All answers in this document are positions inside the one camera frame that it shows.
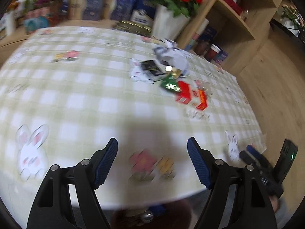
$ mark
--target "wooden floor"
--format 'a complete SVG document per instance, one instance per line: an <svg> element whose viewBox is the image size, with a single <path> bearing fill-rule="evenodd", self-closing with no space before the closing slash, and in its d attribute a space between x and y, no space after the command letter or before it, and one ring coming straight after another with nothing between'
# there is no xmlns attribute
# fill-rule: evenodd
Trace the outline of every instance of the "wooden floor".
<svg viewBox="0 0 305 229"><path fill-rule="evenodd" d="M299 148L284 180L284 197L294 212L305 194L305 54L273 32L237 80L267 133L264 155L270 162L276 163L285 138Z"/></svg>

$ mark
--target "red and white box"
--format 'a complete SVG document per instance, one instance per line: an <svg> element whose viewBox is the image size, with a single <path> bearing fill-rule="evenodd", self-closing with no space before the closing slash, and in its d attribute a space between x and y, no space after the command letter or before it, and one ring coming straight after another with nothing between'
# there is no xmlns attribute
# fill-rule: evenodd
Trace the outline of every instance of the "red and white box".
<svg viewBox="0 0 305 229"><path fill-rule="evenodd" d="M177 102L188 104L199 110L205 110L208 107L206 95L203 90L184 81L178 81L178 85L181 92L176 95Z"/></svg>

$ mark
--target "bunny ear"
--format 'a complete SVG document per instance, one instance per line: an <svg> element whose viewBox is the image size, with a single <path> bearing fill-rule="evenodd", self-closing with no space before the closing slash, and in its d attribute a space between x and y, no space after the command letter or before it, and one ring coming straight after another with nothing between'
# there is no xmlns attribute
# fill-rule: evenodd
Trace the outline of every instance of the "bunny ear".
<svg viewBox="0 0 305 229"><path fill-rule="evenodd" d="M226 136L227 136L228 142L230 143L231 142L231 136L230 136L228 131L226 131Z"/></svg>
<svg viewBox="0 0 305 229"><path fill-rule="evenodd" d="M30 138L30 130L27 125L22 125L16 132L16 144L21 149Z"/></svg>
<svg viewBox="0 0 305 229"><path fill-rule="evenodd" d="M33 134L31 135L30 142L35 148L41 146L49 134L49 126L44 124L40 126Z"/></svg>
<svg viewBox="0 0 305 229"><path fill-rule="evenodd" d="M233 136L232 142L237 145L237 136L236 135Z"/></svg>

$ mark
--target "tablecloth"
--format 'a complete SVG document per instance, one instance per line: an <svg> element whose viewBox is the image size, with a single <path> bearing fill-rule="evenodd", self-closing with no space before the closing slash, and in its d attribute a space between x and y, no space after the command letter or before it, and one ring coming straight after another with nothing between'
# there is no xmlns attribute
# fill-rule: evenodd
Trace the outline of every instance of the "tablecloth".
<svg viewBox="0 0 305 229"><path fill-rule="evenodd" d="M160 83L129 78L129 59L155 58L155 44L115 30L53 27L47 34L44 30L22 44L0 70L0 196L23 227L43 173L36 178L31 174L27 181L20 178L18 161L26 160L18 159L24 138L16 134L22 125L27 125L29 135L48 126L48 132L36 131L31 138L36 143L45 136L38 149L40 164L47 168L74 166L103 149L111 137L118 140L106 182L96 190L102 208L156 204L202 190L186 149L191 136L224 160L226 131L238 137L240 150L250 143L265 150L255 115L228 72L191 55L188 80L208 82L213 94L205 119L189 118L185 105ZM80 52L77 60L53 62L56 54L71 50ZM162 157L173 160L174 178L162 179L155 168L151 182L130 181L130 157L144 149L156 164ZM71 201L77 203L74 192Z"/></svg>

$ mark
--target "metal screw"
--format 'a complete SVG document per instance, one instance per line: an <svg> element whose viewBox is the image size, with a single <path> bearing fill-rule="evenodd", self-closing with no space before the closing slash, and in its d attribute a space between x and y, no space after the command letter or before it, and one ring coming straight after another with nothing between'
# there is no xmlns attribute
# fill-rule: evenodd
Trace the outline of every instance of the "metal screw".
<svg viewBox="0 0 305 229"><path fill-rule="evenodd" d="M81 161L81 164L84 165L84 166L88 165L89 163L90 163L89 159L84 159L84 160Z"/></svg>
<svg viewBox="0 0 305 229"><path fill-rule="evenodd" d="M254 168L253 168L253 166L252 165L247 165L247 170L249 170L249 171L253 171L254 170Z"/></svg>
<svg viewBox="0 0 305 229"><path fill-rule="evenodd" d="M221 166L221 165L224 164L224 162L223 162L221 159L219 159L219 158L215 160L215 163L216 163L217 165L219 165L219 166Z"/></svg>
<svg viewBox="0 0 305 229"><path fill-rule="evenodd" d="M154 215L150 210L146 210L145 212L140 214L140 219L143 223L149 223L153 220Z"/></svg>
<svg viewBox="0 0 305 229"><path fill-rule="evenodd" d="M58 169L58 165L57 164L54 164L54 165L51 166L51 170L52 171L55 171L57 169Z"/></svg>

